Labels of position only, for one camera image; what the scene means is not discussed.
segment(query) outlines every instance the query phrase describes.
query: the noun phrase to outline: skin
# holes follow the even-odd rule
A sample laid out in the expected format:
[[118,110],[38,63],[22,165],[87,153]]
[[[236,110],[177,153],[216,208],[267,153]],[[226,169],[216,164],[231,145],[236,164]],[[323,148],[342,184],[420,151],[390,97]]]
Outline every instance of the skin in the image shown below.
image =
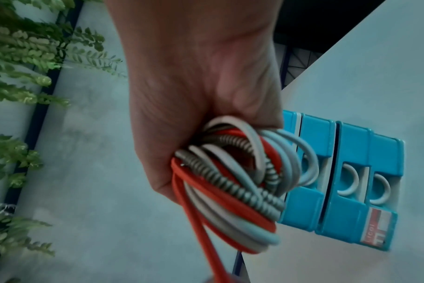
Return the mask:
[[156,192],[176,202],[170,159],[211,118],[283,126],[272,41],[281,0],[105,3],[125,51],[136,154]]

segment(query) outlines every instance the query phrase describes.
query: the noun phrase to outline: black object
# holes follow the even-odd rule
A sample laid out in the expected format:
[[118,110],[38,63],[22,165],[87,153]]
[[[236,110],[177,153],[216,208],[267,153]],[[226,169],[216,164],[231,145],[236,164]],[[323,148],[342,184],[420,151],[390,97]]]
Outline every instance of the black object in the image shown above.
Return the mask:
[[[77,20],[82,10],[82,6],[82,0],[75,0],[75,7],[68,11],[68,14],[66,16],[66,22],[69,22],[72,28],[75,28],[77,24]],[[42,88],[41,91],[45,94],[52,95],[55,90],[59,75],[60,69],[50,70],[47,73],[47,76],[52,79],[52,83],[50,86]],[[28,148],[30,150],[35,149],[36,142],[38,141],[38,136],[40,134],[41,128],[43,127],[44,118],[46,117],[46,114],[48,112],[48,107],[49,105],[46,104],[37,104],[35,106],[32,119],[30,120],[29,129],[27,131],[26,138],[24,139],[24,142],[28,145]],[[27,173],[27,167],[20,168],[19,164],[17,164],[14,173]],[[21,188],[9,188],[4,199],[4,203],[16,205],[18,203],[18,199],[20,198],[20,194]],[[9,207],[6,209],[6,211],[9,213],[14,213],[14,208]]]
[[274,42],[324,53],[384,0],[284,0]]

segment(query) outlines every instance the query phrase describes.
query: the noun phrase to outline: green plant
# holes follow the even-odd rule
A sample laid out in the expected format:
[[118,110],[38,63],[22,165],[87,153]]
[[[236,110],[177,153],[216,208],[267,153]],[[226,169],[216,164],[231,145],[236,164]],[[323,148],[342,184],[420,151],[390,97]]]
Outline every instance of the green plant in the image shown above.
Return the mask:
[[[74,0],[17,0],[39,9],[53,12],[67,11],[75,6]],[[64,67],[83,67],[123,77],[117,71],[121,59],[104,51],[105,38],[90,28],[73,29],[69,23],[35,22],[18,16],[14,0],[0,0],[0,102],[23,104],[58,104],[69,101],[36,93],[32,85],[48,87],[52,80],[47,72]],[[9,165],[39,169],[43,166],[38,152],[11,136],[0,135],[0,179],[6,179],[11,188],[23,187],[24,173],[9,173]],[[10,214],[14,206],[0,203],[0,253],[26,248],[54,255],[50,243],[32,242],[27,236],[33,228],[49,227],[41,221]]]

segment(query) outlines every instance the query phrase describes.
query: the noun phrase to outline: spiral cable protector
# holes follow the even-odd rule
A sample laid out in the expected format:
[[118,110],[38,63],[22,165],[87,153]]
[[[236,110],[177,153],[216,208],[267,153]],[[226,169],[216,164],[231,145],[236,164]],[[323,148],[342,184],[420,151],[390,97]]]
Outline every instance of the spiral cable protector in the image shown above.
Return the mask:
[[[290,142],[307,156],[306,172]],[[253,166],[239,164],[236,153]],[[192,145],[175,152],[171,167],[176,197],[221,283],[230,279],[203,225],[237,250],[263,252],[280,242],[280,197],[319,174],[318,158],[304,140],[282,129],[254,129],[232,116],[207,123]]]

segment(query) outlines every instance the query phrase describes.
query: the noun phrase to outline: bundle of cable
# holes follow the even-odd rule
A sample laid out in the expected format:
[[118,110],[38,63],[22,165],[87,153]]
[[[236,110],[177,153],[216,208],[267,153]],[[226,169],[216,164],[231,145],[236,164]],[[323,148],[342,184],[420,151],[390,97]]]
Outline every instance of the bundle of cable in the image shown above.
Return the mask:
[[[305,172],[291,143],[306,155]],[[236,151],[247,155],[251,166],[239,164]],[[282,129],[254,129],[232,116],[207,123],[192,145],[175,152],[171,167],[177,199],[221,283],[230,279],[203,224],[237,250],[263,252],[280,242],[275,233],[285,208],[280,197],[319,174],[315,152],[300,137]]]

